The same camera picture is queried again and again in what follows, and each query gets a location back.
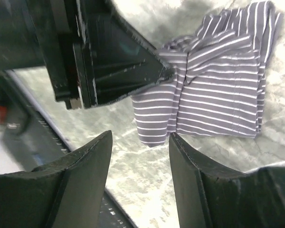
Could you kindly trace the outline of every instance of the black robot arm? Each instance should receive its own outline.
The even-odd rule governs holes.
[[[0,71],[46,66],[67,109],[109,105],[169,81],[169,65],[110,0],[0,0]]]

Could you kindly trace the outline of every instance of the marble surface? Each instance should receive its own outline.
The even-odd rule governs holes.
[[[203,16],[222,8],[243,7],[249,0],[114,0],[121,14],[151,43],[190,34]],[[274,0],[285,14],[285,0]],[[196,149],[240,171],[285,165],[285,21],[271,67],[262,133],[256,139],[185,137]],[[67,111],[55,103],[46,69],[17,71],[66,138],[79,147],[105,130],[114,134],[107,188],[139,228],[177,228],[178,217],[168,145],[150,149],[137,136],[130,99],[90,110]]]

